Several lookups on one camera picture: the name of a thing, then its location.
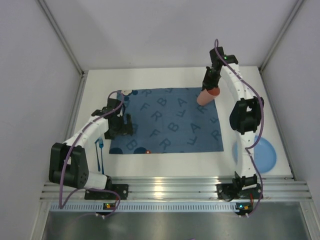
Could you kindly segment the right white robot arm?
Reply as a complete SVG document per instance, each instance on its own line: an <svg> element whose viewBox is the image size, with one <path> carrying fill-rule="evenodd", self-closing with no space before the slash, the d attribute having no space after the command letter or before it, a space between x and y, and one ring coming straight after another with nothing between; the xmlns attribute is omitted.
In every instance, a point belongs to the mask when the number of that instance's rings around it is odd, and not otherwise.
<svg viewBox="0 0 320 240"><path fill-rule="evenodd" d="M261 138L256 132L262 133L264 128L264 100L244 81L235 55L226 55L221 46L215 46L209 55L211 66L206 67L197 103L205 106L220 94L220 79L226 82L234 100L229 124L236 133L236 170L231 184L218 186L219 198L226 201L257 198L262 193L262 187L258 182L254 148Z"/></svg>

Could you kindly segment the blue lettered cloth placemat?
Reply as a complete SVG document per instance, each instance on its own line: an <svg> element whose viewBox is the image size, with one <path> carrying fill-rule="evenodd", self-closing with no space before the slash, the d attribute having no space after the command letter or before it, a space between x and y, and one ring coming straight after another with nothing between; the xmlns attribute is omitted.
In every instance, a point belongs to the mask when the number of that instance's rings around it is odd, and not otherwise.
<svg viewBox="0 0 320 240"><path fill-rule="evenodd" d="M173 154L224 150L215 101L197 103L199 87L122 90L133 135L116 136L109 153Z"/></svg>

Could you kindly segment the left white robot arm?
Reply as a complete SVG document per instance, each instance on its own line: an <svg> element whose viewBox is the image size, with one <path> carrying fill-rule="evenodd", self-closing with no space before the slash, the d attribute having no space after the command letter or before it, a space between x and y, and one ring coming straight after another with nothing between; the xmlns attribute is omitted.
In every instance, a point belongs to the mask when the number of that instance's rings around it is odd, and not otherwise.
<svg viewBox="0 0 320 240"><path fill-rule="evenodd" d="M133 135L132 117L118 99L110 98L102 109L95 110L85 126L63 143L56 142L50 151L49 181L75 189L109 190L112 179L89 170L87 153L98 138L113 140Z"/></svg>

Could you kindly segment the pink plastic cup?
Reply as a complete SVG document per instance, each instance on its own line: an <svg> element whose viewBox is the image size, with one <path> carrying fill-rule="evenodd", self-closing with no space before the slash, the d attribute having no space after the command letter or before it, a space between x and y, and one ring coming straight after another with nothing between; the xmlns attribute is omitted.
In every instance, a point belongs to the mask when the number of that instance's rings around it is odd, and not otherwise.
<svg viewBox="0 0 320 240"><path fill-rule="evenodd" d="M204 89L198 95L196 101L200 106L205 106L212 102L220 94L220 88L214 87L212 89Z"/></svg>

